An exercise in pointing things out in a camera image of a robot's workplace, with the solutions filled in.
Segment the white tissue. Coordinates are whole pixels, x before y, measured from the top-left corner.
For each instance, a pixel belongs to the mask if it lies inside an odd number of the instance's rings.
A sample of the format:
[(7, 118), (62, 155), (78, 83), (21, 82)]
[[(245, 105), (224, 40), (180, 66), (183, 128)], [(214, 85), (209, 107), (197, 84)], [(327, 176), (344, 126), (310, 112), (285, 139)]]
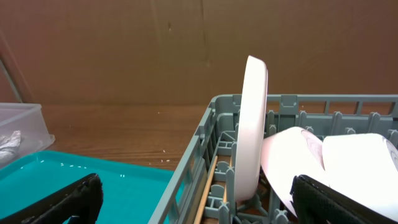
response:
[(21, 132), (14, 131), (11, 135), (1, 136), (1, 163), (5, 164), (18, 155), (21, 145)]

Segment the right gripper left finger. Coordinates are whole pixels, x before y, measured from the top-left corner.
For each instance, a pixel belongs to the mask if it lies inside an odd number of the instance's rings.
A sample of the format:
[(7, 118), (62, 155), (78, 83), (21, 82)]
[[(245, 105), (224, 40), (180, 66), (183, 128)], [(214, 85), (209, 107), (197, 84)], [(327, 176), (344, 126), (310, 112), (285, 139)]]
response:
[(96, 223), (103, 205), (103, 183), (91, 173), (12, 215), (1, 224)]

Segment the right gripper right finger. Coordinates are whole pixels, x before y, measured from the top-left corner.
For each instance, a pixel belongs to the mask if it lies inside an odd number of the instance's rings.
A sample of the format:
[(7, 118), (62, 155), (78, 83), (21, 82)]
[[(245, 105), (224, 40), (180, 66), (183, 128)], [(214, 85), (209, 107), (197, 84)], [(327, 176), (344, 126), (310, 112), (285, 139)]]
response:
[(294, 177), (290, 194), (299, 224), (397, 224), (307, 175)]

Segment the white bowl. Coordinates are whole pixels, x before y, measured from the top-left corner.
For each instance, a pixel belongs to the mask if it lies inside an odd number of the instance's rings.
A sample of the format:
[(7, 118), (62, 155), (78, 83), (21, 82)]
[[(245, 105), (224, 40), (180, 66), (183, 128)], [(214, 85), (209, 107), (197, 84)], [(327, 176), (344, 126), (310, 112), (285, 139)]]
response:
[(329, 185), (397, 220), (397, 149), (380, 134), (328, 136), (322, 146)]

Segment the white plate with peanuts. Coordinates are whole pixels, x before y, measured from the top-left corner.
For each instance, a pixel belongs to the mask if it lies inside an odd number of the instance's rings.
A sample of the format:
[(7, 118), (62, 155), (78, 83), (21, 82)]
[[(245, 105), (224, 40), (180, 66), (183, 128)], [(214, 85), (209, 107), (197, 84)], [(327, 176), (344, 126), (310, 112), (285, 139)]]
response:
[(268, 71), (266, 64), (249, 56), (244, 73), (236, 142), (234, 199), (250, 199), (256, 192), (266, 120)]

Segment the wooden chopstick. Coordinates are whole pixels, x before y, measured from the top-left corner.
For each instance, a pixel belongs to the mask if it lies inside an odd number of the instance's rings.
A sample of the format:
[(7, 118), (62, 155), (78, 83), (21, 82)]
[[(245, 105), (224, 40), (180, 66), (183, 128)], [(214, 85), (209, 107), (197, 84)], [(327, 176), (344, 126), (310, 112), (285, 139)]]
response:
[(218, 156), (215, 156), (215, 158), (213, 160), (213, 163), (212, 163), (212, 166), (211, 166), (211, 169), (209, 171), (209, 175), (208, 175), (208, 178), (207, 178), (207, 181), (206, 181), (206, 184), (205, 184), (205, 188), (203, 190), (203, 194), (201, 196), (201, 200), (200, 200), (200, 203), (199, 203), (199, 206), (198, 206), (197, 214), (196, 214), (194, 222), (193, 222), (194, 224), (200, 224), (201, 223), (201, 219), (202, 219), (202, 216), (203, 216), (203, 213), (204, 213), (204, 210), (205, 210), (205, 205), (206, 205), (206, 201), (207, 201), (208, 194), (209, 194), (209, 191), (210, 191), (211, 183), (212, 183), (213, 176), (214, 176), (214, 173), (215, 173), (217, 161), (218, 161)]
[[(230, 160), (229, 160), (228, 168), (229, 168), (229, 167), (232, 167), (232, 158), (231, 158), (231, 157), (230, 157)], [(223, 194), (223, 203), (228, 202), (227, 195), (228, 195), (228, 190), (227, 190), (227, 184), (225, 183), (225, 186), (224, 186), (224, 194)]]

